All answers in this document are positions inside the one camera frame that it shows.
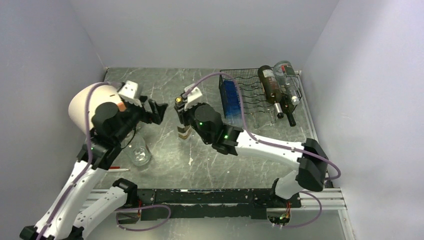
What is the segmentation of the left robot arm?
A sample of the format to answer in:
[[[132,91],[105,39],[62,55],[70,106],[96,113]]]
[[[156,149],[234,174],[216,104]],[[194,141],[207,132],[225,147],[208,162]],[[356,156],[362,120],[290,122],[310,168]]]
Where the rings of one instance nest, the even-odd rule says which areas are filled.
[[[143,103],[147,101],[150,110]],[[88,195],[105,176],[122,150],[122,141],[139,122],[161,124],[167,103],[146,96],[128,98],[117,93],[77,95],[68,108],[73,122],[87,134],[71,175],[53,205],[35,224],[24,227],[22,240],[85,240],[112,212],[134,207],[139,200],[137,186],[120,178],[106,196],[86,209]]]

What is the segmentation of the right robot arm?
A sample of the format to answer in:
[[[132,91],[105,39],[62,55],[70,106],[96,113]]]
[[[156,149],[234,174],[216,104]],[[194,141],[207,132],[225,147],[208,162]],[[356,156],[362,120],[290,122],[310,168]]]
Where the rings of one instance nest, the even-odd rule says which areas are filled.
[[[180,123],[193,129],[203,143],[223,155],[252,156],[282,163],[291,169],[278,178],[270,193],[270,202],[282,207],[298,192],[321,192],[325,187],[328,157],[313,138],[305,142],[290,142],[249,133],[246,129],[222,121],[221,114],[207,103],[190,108],[184,102],[175,103]]]

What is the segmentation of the clear slim glass bottle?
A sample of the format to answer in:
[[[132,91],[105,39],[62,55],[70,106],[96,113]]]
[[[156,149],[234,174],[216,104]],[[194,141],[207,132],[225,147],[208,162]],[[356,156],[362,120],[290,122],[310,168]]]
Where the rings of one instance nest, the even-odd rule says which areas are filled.
[[[275,107],[274,106],[270,106],[267,110],[268,110],[268,113],[269,113],[270,118],[271,118],[270,122],[272,124],[275,124],[276,121],[277,121],[276,113],[275,113]]]

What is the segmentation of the dark green wine bottle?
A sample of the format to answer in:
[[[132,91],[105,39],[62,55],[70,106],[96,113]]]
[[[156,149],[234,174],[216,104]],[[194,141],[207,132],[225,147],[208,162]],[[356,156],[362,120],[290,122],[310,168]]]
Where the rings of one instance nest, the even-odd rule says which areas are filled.
[[[258,68],[257,74],[261,82],[266,101],[274,106],[276,117],[278,119],[282,119],[284,117],[284,113],[280,102],[283,95],[272,68],[269,65],[262,65]]]
[[[296,107],[292,104],[290,98],[287,95],[283,95],[279,103],[281,105],[283,114],[287,116],[289,125],[291,127],[296,126],[296,121],[293,115]]]

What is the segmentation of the dark green wine bottle front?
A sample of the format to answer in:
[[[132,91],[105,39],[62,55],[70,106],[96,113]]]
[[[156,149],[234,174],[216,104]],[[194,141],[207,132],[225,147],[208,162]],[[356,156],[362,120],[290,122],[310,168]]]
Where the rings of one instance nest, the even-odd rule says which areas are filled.
[[[281,105],[283,114],[287,116],[289,125],[291,127],[296,126],[296,121],[293,115],[296,107],[292,104],[290,98],[287,95],[283,95],[279,103]]]

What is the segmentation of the small clear glass bottle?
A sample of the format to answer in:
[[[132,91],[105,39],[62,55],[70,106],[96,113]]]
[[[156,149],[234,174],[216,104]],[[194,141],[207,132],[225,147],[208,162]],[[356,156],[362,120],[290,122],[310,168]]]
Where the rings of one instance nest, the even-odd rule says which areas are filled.
[[[251,114],[253,121],[254,121],[254,128],[257,129],[257,128],[260,127],[260,125],[259,125],[259,113],[258,113],[258,111],[259,111],[258,100],[257,100],[256,96],[252,97],[250,111],[251,111],[250,114]]]

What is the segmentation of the clear bottle with label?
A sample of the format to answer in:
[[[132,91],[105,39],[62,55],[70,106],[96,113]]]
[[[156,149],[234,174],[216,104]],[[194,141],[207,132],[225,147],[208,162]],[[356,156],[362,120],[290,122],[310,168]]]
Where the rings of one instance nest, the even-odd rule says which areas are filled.
[[[185,113],[185,100],[182,96],[178,96],[175,99],[174,109],[177,114],[177,136],[180,140],[185,141],[191,136],[192,127],[185,123],[184,113]]]

